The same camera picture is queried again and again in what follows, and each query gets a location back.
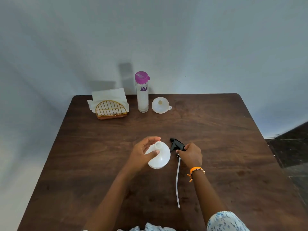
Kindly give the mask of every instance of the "water bottle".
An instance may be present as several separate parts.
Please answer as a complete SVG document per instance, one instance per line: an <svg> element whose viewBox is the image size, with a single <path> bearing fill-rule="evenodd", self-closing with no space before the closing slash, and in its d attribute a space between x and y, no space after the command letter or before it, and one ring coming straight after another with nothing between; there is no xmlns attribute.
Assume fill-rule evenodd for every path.
<svg viewBox="0 0 308 231"><path fill-rule="evenodd" d="M149 110L148 80L150 77L144 71L135 74L138 110L145 113Z"/></svg>

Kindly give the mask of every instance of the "dark floor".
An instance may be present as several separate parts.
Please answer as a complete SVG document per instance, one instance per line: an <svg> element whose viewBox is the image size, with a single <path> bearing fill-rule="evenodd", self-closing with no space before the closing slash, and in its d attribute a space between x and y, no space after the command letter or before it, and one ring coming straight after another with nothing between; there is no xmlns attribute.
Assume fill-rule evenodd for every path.
<svg viewBox="0 0 308 231"><path fill-rule="evenodd" d="M308 122L266 141L308 210Z"/></svg>

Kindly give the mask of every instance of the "wood grain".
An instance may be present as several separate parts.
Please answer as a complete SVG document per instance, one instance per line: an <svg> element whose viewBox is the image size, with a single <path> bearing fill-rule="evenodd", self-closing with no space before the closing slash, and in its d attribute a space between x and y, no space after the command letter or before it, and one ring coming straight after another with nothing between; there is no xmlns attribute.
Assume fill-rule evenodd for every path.
<svg viewBox="0 0 308 231"><path fill-rule="evenodd" d="M81 230L96 209L135 143L145 136L195 142L203 168L228 208L250 230L306 230L307 214L291 181L237 94L150 95L168 99L172 109L138 112L128 95L128 116L98 120L75 96L68 108L37 182L19 231ZM182 230L205 230L193 183L182 163L178 209L175 176L178 158L171 153L162 169L145 167L129 186L115 230L146 222Z"/></svg>

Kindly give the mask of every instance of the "black spray trigger head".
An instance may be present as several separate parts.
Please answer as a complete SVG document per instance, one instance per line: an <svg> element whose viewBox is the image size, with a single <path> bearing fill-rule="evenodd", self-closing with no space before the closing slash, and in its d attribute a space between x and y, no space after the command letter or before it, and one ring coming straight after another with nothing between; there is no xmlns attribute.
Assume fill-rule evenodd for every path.
<svg viewBox="0 0 308 231"><path fill-rule="evenodd" d="M181 143L179 140L175 139L175 138L170 138L170 142L171 144L171 148L170 151L173 150L181 150L181 151L186 151L184 149L185 145L183 143Z"/></svg>

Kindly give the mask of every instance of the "bracelet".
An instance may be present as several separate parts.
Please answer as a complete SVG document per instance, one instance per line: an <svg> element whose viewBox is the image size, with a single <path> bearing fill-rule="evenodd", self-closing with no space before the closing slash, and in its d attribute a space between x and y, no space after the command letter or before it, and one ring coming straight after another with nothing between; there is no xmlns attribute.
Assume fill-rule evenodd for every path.
<svg viewBox="0 0 308 231"><path fill-rule="evenodd" d="M190 177L190 181L189 182L191 182L193 180L192 173L194 171L196 171L196 170L202 170L202 172L205 174L205 171L203 170L203 168L201 168L201 167L193 167L193 168L190 169L190 174L188 174L188 176Z"/></svg>

